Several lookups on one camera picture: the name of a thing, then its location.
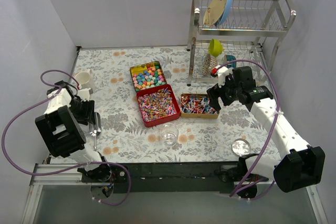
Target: box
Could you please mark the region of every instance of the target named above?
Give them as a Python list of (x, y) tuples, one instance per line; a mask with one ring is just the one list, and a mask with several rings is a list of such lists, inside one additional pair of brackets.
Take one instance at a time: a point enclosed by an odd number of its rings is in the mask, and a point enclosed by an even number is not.
[(131, 79), (132, 79), (132, 83), (133, 83), (133, 75), (136, 73), (136, 74), (140, 74), (140, 73), (143, 73), (145, 70), (148, 71), (149, 68), (152, 68), (152, 67), (156, 67), (158, 66), (161, 70), (162, 70), (162, 77), (163, 77), (163, 80), (165, 82), (165, 84), (167, 84), (167, 80), (164, 76), (164, 72), (163, 72), (163, 69), (161, 67), (161, 64), (158, 62), (158, 61), (154, 61), (154, 62), (149, 62), (149, 63), (145, 63), (145, 64), (142, 64), (142, 65), (138, 65), (138, 66), (134, 66), (134, 67), (131, 67), (130, 68), (130, 73), (131, 73)]
[(161, 90), (161, 89), (165, 89), (168, 88), (168, 90), (170, 90), (171, 94), (170, 96), (173, 98), (173, 105), (175, 107), (176, 110), (176, 114), (175, 115), (170, 115), (170, 116), (166, 116), (164, 118), (160, 118), (160, 119), (156, 119), (154, 121), (150, 121), (150, 122), (146, 122), (144, 120), (144, 118), (142, 118), (144, 124), (146, 127), (153, 127), (162, 123), (167, 123), (167, 122), (171, 122), (174, 121), (176, 119), (179, 119), (180, 114), (181, 114), (181, 110), (180, 110), (180, 106), (175, 98), (174, 92), (172, 87), (169, 84), (164, 84), (164, 85), (160, 85), (154, 88), (150, 88), (150, 89), (144, 89), (144, 90), (140, 90), (138, 91), (136, 94), (136, 98), (138, 99), (139, 97), (142, 97), (146, 94), (151, 94), (151, 93), (156, 93), (157, 91)]
[(218, 116), (219, 116), (219, 111), (217, 111), (217, 113), (215, 114), (209, 114), (209, 113), (206, 113), (206, 114), (201, 114), (201, 113), (197, 113), (197, 114), (194, 114), (194, 113), (184, 113), (182, 111), (182, 99), (185, 98), (185, 97), (189, 97), (189, 96), (195, 96), (197, 99), (202, 99), (203, 97), (206, 97), (208, 98), (209, 100), (209, 96), (207, 94), (181, 94), (181, 117), (182, 118), (204, 118), (204, 119), (217, 119)]

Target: white mug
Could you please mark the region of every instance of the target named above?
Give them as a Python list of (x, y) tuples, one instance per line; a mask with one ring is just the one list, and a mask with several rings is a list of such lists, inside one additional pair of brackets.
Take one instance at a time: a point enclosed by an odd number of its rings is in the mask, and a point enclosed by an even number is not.
[(75, 79), (79, 82), (82, 89), (90, 89), (90, 94), (93, 94), (96, 90), (96, 86), (93, 80), (93, 72), (91, 69), (79, 72), (76, 74)]

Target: cable tie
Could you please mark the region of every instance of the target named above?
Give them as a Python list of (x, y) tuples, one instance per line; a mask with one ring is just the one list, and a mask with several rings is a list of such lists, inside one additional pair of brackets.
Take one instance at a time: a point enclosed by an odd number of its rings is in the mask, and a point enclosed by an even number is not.
[(87, 162), (86, 167), (88, 168), (90, 164), (91, 164), (91, 161)]
[(275, 111), (271, 116), (270, 116), (270, 118), (272, 118), (273, 116), (275, 116), (275, 115), (283, 115), (283, 112), (282, 111)]

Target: dish rack shelf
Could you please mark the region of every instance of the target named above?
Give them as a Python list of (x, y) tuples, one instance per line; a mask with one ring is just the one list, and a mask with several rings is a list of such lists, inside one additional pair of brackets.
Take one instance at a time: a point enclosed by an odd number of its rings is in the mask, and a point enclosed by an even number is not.
[[(284, 0), (286, 4), (282, 4), (283, 0), (234, 0), (224, 23), (217, 27), (209, 27), (203, 25), (203, 17), (211, 1), (192, 0), (187, 43), (187, 51), (191, 52), (187, 85), (190, 86), (192, 81), (216, 82), (216, 79), (203, 76), (200, 71), (202, 67), (200, 59), (206, 56), (208, 44), (212, 38), (221, 41), (224, 54), (234, 55), (237, 59), (244, 57), (259, 61), (271, 72), (278, 48), (296, 17), (292, 0)], [(270, 60), (266, 64), (260, 39), (265, 41), (266, 38), (271, 37), (277, 40)], [(259, 82), (265, 82), (265, 80), (265, 76), (258, 77)]]

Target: mug handle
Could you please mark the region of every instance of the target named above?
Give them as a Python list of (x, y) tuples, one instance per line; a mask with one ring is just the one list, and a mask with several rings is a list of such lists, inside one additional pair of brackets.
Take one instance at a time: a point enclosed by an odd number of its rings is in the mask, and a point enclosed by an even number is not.
[(88, 73), (90, 74), (90, 77), (93, 78), (94, 74), (93, 74), (92, 69), (88, 69), (87, 71), (88, 71)]

